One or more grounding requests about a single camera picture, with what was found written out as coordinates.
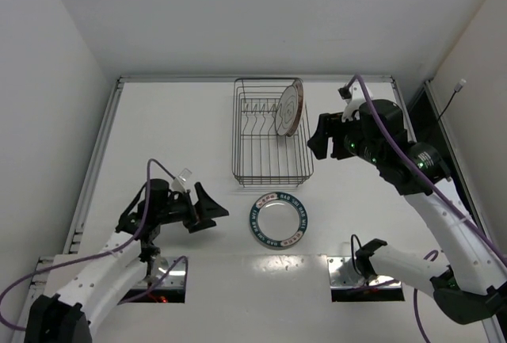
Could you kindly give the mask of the white plate orange sunburst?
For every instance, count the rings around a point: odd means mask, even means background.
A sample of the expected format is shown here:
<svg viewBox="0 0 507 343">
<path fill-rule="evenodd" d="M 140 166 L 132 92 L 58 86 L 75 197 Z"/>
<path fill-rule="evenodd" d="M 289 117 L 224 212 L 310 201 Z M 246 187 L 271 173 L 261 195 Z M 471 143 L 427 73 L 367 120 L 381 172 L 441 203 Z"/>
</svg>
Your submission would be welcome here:
<svg viewBox="0 0 507 343">
<path fill-rule="evenodd" d="M 289 137 L 297 131 L 303 104 L 303 82 L 297 78 L 280 96 L 275 115 L 275 129 L 278 135 Z"/>
</svg>

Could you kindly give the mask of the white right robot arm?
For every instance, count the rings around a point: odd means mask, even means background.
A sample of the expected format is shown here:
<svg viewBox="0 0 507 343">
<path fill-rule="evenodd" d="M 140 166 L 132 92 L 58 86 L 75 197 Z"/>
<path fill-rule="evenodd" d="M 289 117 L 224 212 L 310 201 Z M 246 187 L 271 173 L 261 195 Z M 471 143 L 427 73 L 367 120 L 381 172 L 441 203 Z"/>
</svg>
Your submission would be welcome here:
<svg viewBox="0 0 507 343">
<path fill-rule="evenodd" d="M 451 173 L 438 151 L 409 141 L 402 110 L 392 101 L 349 100 L 344 112 L 323 113 L 307 143 L 317 159 L 359 158 L 374 166 L 422 218 L 448 260 L 433 264 L 382 239 L 353 243 L 348 285 L 392 276 L 433 298 L 466 325 L 506 312 L 506 261 L 473 220 L 444 194 Z"/>
</svg>

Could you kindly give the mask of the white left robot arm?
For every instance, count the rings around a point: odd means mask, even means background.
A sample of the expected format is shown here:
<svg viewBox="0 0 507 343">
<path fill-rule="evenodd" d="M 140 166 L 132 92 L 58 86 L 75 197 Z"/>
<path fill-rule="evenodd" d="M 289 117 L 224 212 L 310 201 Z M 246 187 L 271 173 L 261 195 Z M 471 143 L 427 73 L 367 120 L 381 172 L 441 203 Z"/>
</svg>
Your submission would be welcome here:
<svg viewBox="0 0 507 343">
<path fill-rule="evenodd" d="M 113 232 L 100 253 L 80 257 L 81 270 L 32 305 L 27 342 L 324 342 L 339 313 L 322 253 L 240 253 L 246 225 L 214 232 L 227 211 L 196 184 L 199 200 L 159 179 L 146 183 L 146 209 L 133 232 Z M 168 266 L 182 303 L 146 303 L 166 278 L 152 238 L 162 223 L 184 223 Z"/>
</svg>

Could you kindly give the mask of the plate with green rim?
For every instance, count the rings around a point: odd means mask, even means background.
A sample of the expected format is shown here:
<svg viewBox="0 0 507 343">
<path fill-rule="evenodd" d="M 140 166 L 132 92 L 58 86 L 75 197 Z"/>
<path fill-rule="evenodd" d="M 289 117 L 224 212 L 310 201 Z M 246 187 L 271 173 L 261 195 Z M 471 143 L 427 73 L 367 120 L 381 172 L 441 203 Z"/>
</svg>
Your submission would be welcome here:
<svg viewBox="0 0 507 343">
<path fill-rule="evenodd" d="M 250 232 L 263 246 L 274 250 L 292 248 L 308 228 L 303 203 L 286 192 L 269 192 L 252 205 L 248 217 Z"/>
</svg>

